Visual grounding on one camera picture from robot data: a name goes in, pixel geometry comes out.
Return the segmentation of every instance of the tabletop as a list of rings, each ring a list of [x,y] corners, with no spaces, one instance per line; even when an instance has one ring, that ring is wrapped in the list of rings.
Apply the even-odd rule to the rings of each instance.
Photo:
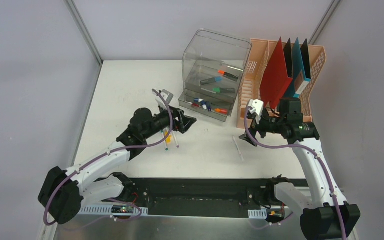
[[[158,104],[152,89],[173,93],[170,105],[178,108],[182,79],[181,60],[104,61],[75,164],[88,160],[115,141],[137,109],[148,108],[157,114]],[[180,148],[174,143],[168,145],[168,151],[163,144],[149,147],[108,174],[122,172],[131,178],[255,179],[278,175],[305,178],[292,149],[265,149],[240,140],[245,130],[236,128],[236,109],[226,122],[183,110],[187,116],[197,118],[197,122],[185,134],[176,133]],[[161,138],[156,134],[147,142],[155,143]],[[272,146],[287,144],[282,136],[270,133],[259,140]]]

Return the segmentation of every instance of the marker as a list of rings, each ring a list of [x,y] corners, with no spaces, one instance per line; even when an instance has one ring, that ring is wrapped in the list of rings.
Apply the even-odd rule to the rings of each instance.
[[[206,102],[205,102],[205,106],[206,106],[207,110],[211,112],[211,104],[210,104],[210,101],[206,101]]]
[[[228,114],[228,110],[224,109],[224,108],[216,108],[216,109],[214,109],[214,111],[216,111],[217,113],[221,113],[221,114]]]
[[[234,94],[235,89],[232,87],[214,87],[212,89],[216,93],[221,93],[221,94]]]
[[[172,135],[173,138],[174,138],[174,142],[176,143],[176,147],[177,147],[177,148],[180,148],[180,146],[179,146],[179,142],[178,142],[178,138],[176,137],[175,132],[172,131],[172,132],[171,132],[171,135]]]
[[[201,106],[203,109],[207,110],[207,105],[205,104],[204,100],[201,101]]]
[[[201,80],[200,83],[201,85],[206,85],[206,84],[212,84],[215,82],[220,82],[222,80],[221,76],[216,76],[216,77],[211,77],[205,80]]]
[[[164,132],[163,132],[163,130],[161,130],[160,132],[161,132],[162,139],[164,139],[165,136],[164,136]],[[167,146],[167,142],[166,142],[166,141],[164,141],[164,147],[165,147],[165,150],[166,150],[166,151],[169,150],[169,147]]]
[[[233,81],[235,81],[235,82],[237,82],[238,81],[238,76],[235,76],[235,75],[233,75],[233,74],[230,74],[230,73],[228,73],[228,72],[225,72],[225,71],[223,71],[223,70],[218,70],[218,73],[219,74],[221,74],[221,75],[223,75],[223,76],[225,76],[225,77],[228,77],[230,80],[233,80]]]
[[[187,103],[192,105],[192,108],[200,108],[201,107],[200,105],[198,105],[198,103],[195,103],[195,102],[188,101]]]

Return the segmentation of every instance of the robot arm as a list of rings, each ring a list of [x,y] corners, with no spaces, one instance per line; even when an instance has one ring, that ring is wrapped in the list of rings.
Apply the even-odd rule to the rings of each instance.
[[[307,239],[335,239],[341,237],[339,215],[332,197],[332,195],[336,195],[345,232],[349,236],[360,218],[360,210],[356,204],[348,204],[333,179],[323,154],[316,126],[312,122],[303,122],[301,101],[298,98],[281,99],[280,114],[275,117],[269,115],[267,109],[264,108],[264,103],[260,100],[250,100],[247,107],[250,107],[247,118],[252,119],[249,128],[250,135],[255,139],[257,133],[262,138],[266,136],[266,133],[274,133],[281,134],[287,139],[289,145],[285,147],[293,147],[292,150],[302,166],[311,192],[310,200],[287,178],[278,177],[273,179],[271,187],[266,187],[264,201],[269,202],[274,199],[287,205],[300,218],[301,230]],[[239,138],[257,146],[247,133]],[[333,191],[329,187],[329,181],[334,188]]]
[[[168,128],[171,122],[173,131],[184,134],[189,130],[197,119],[185,116],[184,111],[179,108],[168,106],[172,98],[170,92],[160,91],[157,96],[159,114],[152,115],[149,109],[139,108],[134,112],[127,129],[108,148],[65,170],[54,167],[49,171],[38,200],[45,208],[51,201],[49,213],[57,223],[67,223],[86,205],[108,198],[130,197],[133,183],[123,173],[115,172],[104,180],[96,180],[115,167],[134,159],[145,148],[156,145],[148,145],[147,139]]]

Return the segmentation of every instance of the gray wall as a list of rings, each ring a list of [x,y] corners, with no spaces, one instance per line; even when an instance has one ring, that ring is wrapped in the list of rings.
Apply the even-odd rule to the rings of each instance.
[[[310,38],[331,0],[76,0],[104,60],[180,60],[200,28]]]
[[[62,0],[0,0],[0,240],[37,237],[39,191],[72,160],[98,70]]]
[[[311,105],[326,158],[360,207],[360,239],[384,239],[384,1],[343,1],[317,44],[327,62]]]

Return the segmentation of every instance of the teal folder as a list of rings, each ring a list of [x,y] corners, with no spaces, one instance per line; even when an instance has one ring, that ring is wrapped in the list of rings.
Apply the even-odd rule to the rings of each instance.
[[[300,47],[300,41],[296,38],[292,48],[293,79],[283,97],[299,98],[311,81],[309,44],[307,39]]]

